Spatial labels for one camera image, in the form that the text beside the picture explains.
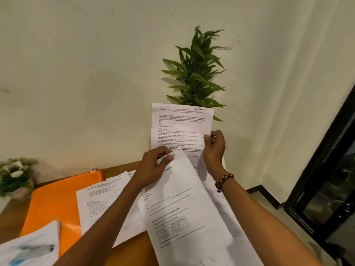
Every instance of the brown table surface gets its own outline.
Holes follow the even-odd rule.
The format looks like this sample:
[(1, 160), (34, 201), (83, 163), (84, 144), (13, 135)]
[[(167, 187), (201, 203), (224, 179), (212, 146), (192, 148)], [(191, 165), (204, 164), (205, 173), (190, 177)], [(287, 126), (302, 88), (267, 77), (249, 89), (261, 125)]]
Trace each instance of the brown table surface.
[[(104, 179), (138, 168), (140, 161), (123, 164), (102, 170)], [(20, 235), (27, 215), (30, 198), (24, 201), (10, 200), (0, 214), (0, 244), (17, 238)], [(112, 249), (106, 266), (113, 265), (158, 265), (152, 243), (147, 232), (143, 232)]]

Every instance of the drawing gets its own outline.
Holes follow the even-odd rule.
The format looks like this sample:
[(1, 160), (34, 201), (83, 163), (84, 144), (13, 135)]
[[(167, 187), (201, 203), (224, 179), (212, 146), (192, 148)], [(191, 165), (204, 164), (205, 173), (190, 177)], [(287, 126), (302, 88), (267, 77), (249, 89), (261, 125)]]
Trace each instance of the drawing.
[(43, 255), (51, 253), (54, 250), (54, 245), (22, 245), (19, 246), (18, 249), (20, 249), (22, 252), (10, 261), (10, 266), (20, 265), (25, 260), (29, 260), (36, 257), (42, 257)]

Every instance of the person's left arm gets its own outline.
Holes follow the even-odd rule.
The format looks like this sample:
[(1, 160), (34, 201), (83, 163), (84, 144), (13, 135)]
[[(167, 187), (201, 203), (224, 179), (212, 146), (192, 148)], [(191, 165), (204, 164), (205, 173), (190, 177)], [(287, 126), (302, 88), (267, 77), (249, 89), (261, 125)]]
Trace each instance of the person's left arm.
[(160, 164), (157, 158), (170, 152), (165, 146), (145, 152), (139, 168), (115, 202), (54, 266), (104, 265), (139, 192), (162, 177), (166, 165), (174, 156), (166, 156)]

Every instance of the black baseboard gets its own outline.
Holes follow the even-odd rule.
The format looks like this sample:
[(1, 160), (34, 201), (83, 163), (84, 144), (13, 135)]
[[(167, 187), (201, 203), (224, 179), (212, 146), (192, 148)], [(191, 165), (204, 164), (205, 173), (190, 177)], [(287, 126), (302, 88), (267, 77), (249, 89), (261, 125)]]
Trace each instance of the black baseboard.
[(262, 185), (253, 187), (253, 188), (249, 188), (246, 190), (249, 194), (252, 194), (254, 192), (260, 192), (261, 195), (264, 196), (264, 198), (275, 208), (275, 209), (280, 209), (283, 206), (283, 203), (280, 203), (278, 200), (275, 199), (275, 197), (273, 197), (273, 195), (271, 195), (270, 192), (268, 192), (266, 190), (266, 188), (264, 188)]

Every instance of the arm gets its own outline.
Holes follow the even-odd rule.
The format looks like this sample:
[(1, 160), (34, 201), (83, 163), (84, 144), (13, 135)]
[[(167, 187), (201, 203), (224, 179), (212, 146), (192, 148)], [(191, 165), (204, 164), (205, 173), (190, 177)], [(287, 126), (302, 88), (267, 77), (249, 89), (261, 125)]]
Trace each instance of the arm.
[(165, 146), (145, 152), (139, 168), (115, 202), (54, 266), (104, 265), (139, 192), (162, 177), (174, 156), (166, 156), (159, 165), (157, 158), (170, 152)]
[[(203, 159), (214, 180), (227, 174), (222, 167), (225, 141), (221, 131), (204, 136)], [(233, 178), (227, 179), (222, 192), (246, 236), (265, 266), (321, 266), (317, 258), (276, 217), (252, 199)]]

